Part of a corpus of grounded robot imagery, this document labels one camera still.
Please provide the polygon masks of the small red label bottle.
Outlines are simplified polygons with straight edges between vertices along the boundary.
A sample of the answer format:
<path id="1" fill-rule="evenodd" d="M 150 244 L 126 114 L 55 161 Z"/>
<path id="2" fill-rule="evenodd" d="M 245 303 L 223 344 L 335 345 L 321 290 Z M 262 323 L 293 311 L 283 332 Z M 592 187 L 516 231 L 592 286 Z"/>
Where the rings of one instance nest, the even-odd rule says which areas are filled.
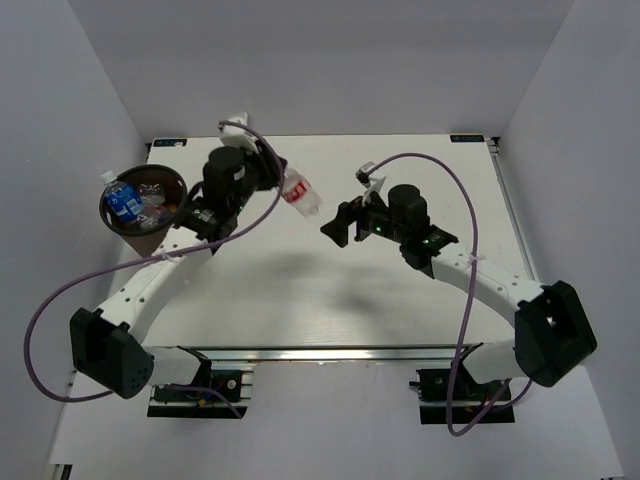
<path id="1" fill-rule="evenodd" d="M 304 217 L 317 215 L 322 205 L 320 196 L 309 181 L 292 168 L 285 170 L 281 196 L 287 204 L 295 208 Z"/>

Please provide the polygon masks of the crushed light blue label bottle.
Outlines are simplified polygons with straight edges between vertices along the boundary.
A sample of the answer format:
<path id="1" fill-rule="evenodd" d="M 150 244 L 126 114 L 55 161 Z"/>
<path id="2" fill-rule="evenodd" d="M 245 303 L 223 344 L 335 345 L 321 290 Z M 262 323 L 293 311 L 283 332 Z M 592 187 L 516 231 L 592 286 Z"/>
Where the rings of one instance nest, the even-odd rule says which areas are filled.
<path id="1" fill-rule="evenodd" d="M 171 213 L 163 207 L 166 198 L 161 184 L 140 184 L 137 187 L 137 193 L 142 202 L 142 209 L 136 218 L 127 224 L 128 229 L 148 231 L 170 218 Z"/>

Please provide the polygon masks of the dark blue label bottle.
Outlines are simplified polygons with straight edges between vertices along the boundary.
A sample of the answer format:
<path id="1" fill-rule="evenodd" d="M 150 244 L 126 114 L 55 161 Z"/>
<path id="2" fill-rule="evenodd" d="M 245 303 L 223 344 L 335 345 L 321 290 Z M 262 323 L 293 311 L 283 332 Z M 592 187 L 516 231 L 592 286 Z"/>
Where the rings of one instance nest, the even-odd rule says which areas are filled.
<path id="1" fill-rule="evenodd" d="M 119 180 L 113 171 L 103 173 L 100 178 L 105 185 L 103 198 L 111 212 L 121 223 L 136 223 L 138 215 L 143 210 L 143 203 L 137 191 L 130 184 Z"/>

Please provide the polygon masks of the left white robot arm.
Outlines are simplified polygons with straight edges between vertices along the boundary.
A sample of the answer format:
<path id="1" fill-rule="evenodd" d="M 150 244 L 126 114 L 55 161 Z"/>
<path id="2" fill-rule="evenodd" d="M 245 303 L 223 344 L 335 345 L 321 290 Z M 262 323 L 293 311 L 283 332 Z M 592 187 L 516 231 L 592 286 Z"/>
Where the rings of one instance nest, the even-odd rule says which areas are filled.
<path id="1" fill-rule="evenodd" d="M 286 161 L 258 142 L 253 150 L 212 150 L 200 182 L 184 198 L 149 263 L 95 310 L 70 320 L 75 369 L 123 399 L 145 386 L 178 387 L 199 399 L 211 387 L 211 361 L 183 346 L 147 347 L 144 340 L 182 284 L 220 246 L 237 238 L 238 217 L 251 196 L 281 189 Z"/>

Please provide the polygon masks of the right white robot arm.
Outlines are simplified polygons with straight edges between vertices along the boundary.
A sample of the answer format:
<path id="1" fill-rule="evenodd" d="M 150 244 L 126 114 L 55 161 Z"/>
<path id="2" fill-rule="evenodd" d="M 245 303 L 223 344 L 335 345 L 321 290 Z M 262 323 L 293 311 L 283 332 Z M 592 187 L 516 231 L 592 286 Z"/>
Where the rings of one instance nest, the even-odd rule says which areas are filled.
<path id="1" fill-rule="evenodd" d="M 552 387 L 597 348 L 571 285 L 521 278 L 472 255 L 453 234 L 430 221 L 427 202 L 415 186 L 395 186 L 386 200 L 371 192 L 343 202 L 320 230 L 341 248 L 371 235 L 397 243 L 413 269 L 469 294 L 513 328 L 511 340 L 483 343 L 462 353 L 451 384 L 463 398 L 477 397 L 489 382 L 512 378 Z"/>

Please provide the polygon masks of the brown round bin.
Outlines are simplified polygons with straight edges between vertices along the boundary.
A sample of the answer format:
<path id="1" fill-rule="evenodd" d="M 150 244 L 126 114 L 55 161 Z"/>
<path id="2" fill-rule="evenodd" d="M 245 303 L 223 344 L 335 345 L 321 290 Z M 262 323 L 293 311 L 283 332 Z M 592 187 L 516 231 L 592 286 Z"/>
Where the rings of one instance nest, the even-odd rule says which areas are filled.
<path id="1" fill-rule="evenodd" d="M 175 170 L 145 164 L 121 174 L 101 175 L 105 189 L 99 202 L 104 225 L 142 257 L 161 246 L 178 210 L 187 200 L 187 186 Z"/>

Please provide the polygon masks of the left blue table sticker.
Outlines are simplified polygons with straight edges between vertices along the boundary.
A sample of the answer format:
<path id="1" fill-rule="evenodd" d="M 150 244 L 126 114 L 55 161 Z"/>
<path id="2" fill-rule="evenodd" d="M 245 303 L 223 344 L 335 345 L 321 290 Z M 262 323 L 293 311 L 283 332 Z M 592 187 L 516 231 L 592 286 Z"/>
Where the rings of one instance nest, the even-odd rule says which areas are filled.
<path id="1" fill-rule="evenodd" d="M 153 148 L 174 148 L 184 147 L 187 144 L 186 138 L 157 138 L 152 142 Z"/>

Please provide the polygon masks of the blue table sticker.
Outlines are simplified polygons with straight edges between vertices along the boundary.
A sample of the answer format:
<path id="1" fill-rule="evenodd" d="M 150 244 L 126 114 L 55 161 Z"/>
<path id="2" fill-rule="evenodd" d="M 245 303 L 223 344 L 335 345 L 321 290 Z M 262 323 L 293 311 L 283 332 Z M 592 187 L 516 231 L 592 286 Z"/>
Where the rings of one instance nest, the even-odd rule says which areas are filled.
<path id="1" fill-rule="evenodd" d="M 153 148 L 174 148 L 184 147 L 187 144 L 186 138 L 157 138 L 152 142 Z"/>
<path id="2" fill-rule="evenodd" d="M 449 136 L 452 143 L 484 143 L 483 135 L 478 134 L 451 134 Z"/>

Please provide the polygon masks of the right blue table sticker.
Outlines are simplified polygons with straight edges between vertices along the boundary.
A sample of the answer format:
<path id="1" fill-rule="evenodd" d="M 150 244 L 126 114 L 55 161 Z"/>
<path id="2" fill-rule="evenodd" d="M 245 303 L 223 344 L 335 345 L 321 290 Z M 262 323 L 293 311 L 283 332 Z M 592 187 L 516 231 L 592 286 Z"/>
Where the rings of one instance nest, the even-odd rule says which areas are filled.
<path id="1" fill-rule="evenodd" d="M 452 143 L 484 143 L 483 135 L 478 134 L 451 134 L 449 136 Z"/>

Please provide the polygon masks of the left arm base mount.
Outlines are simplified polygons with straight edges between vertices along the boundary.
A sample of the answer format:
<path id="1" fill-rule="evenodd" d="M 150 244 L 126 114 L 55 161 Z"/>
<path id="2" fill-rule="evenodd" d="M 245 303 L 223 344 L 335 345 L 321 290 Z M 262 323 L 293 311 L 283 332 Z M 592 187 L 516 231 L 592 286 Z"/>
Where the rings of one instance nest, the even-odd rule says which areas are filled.
<path id="1" fill-rule="evenodd" d="M 254 364 L 217 358 L 215 351 L 192 350 L 201 366 L 195 379 L 153 386 L 148 418 L 241 420 L 252 398 Z"/>

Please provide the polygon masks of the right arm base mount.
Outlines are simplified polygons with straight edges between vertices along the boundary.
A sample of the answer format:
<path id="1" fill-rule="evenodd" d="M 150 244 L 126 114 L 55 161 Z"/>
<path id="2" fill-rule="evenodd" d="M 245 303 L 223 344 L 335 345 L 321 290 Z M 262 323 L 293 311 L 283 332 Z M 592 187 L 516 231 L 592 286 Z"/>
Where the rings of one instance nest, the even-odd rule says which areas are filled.
<path id="1" fill-rule="evenodd" d="M 409 382 L 409 388 L 418 396 L 421 425 L 446 424 L 446 398 L 449 384 L 453 348 L 412 348 L 411 359 L 417 361 L 416 379 Z M 477 383 L 464 367 L 458 369 L 454 383 L 452 421 L 462 427 L 471 422 L 492 397 L 502 387 L 502 381 Z M 496 403 L 482 417 L 480 424 L 513 424 L 515 414 L 509 388 L 502 393 Z"/>

